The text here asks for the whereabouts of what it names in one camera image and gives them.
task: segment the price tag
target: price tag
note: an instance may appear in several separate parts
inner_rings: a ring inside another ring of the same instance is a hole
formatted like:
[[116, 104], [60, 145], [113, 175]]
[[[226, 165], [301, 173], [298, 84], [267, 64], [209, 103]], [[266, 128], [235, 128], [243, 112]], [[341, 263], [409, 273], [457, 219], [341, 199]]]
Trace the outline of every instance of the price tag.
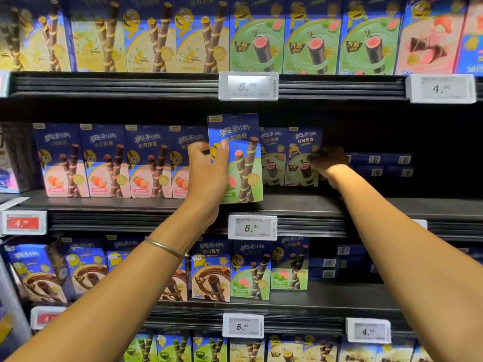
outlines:
[[406, 95], [411, 103], [476, 103], [474, 75], [413, 74], [406, 78]]
[[0, 98], [8, 97], [10, 87], [10, 71], [0, 70]]
[[277, 240], [277, 216], [229, 215], [231, 240]]
[[47, 211], [3, 211], [3, 235], [45, 235]]
[[220, 100], [278, 100], [277, 72], [220, 72]]
[[427, 230], [427, 220], [425, 219], [413, 219], [414, 222], [420, 224]]
[[40, 330], [53, 319], [64, 312], [63, 306], [35, 306], [30, 312], [30, 327], [32, 330]]
[[391, 344], [389, 320], [346, 318], [345, 331], [351, 343]]
[[265, 333], [265, 318], [255, 314], [223, 314], [225, 338], [259, 338]]

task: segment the forearm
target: forearm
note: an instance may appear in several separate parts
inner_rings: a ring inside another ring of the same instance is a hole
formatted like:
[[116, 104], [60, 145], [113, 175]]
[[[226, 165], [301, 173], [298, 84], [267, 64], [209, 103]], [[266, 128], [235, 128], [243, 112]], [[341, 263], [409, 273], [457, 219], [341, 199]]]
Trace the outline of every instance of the forearm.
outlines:
[[483, 352], [483, 267], [412, 221], [346, 165], [330, 170], [384, 283], [431, 356], [475, 360]]
[[[185, 202], [150, 238], [189, 251], [206, 226], [206, 219], [197, 207]], [[181, 261], [164, 249], [141, 243], [97, 286], [8, 361], [23, 362], [35, 356], [45, 362], [64, 362], [66, 358], [73, 362], [117, 362]]]

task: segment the left hand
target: left hand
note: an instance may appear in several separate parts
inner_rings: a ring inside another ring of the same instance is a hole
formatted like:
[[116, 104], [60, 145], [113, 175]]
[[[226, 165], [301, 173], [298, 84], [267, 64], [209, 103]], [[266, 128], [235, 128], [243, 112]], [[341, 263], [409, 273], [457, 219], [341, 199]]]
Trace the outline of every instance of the left hand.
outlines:
[[207, 227], [218, 217], [220, 202], [228, 186], [228, 141], [222, 140], [211, 163], [206, 142], [188, 146], [189, 189], [185, 203], [200, 209], [206, 216]]

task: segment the right hand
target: right hand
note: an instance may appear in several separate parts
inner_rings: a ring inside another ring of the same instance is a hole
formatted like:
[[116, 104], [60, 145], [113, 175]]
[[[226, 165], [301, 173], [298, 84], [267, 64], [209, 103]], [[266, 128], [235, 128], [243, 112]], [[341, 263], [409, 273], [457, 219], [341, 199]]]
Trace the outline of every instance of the right hand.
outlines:
[[311, 155], [308, 157], [308, 160], [324, 178], [329, 180], [329, 184], [335, 189], [337, 189], [336, 183], [330, 175], [330, 171], [337, 165], [347, 165], [349, 163], [344, 149], [340, 146], [323, 148], [320, 156]]

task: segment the bracelet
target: bracelet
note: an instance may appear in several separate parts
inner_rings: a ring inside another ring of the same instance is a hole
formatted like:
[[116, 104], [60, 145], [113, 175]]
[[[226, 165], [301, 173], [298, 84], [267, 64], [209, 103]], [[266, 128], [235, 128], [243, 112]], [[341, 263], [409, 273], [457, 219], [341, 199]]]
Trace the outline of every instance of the bracelet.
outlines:
[[152, 245], [156, 245], [158, 248], [161, 248], [161, 249], [166, 250], [167, 252], [169, 252], [173, 255], [176, 255], [178, 258], [184, 258], [184, 257], [189, 256], [188, 253], [180, 252], [178, 249], [167, 247], [166, 245], [160, 244], [160, 243], [154, 241], [153, 239], [150, 239], [149, 237], [145, 237], [144, 240], [146, 240], [148, 243], [150, 243]]

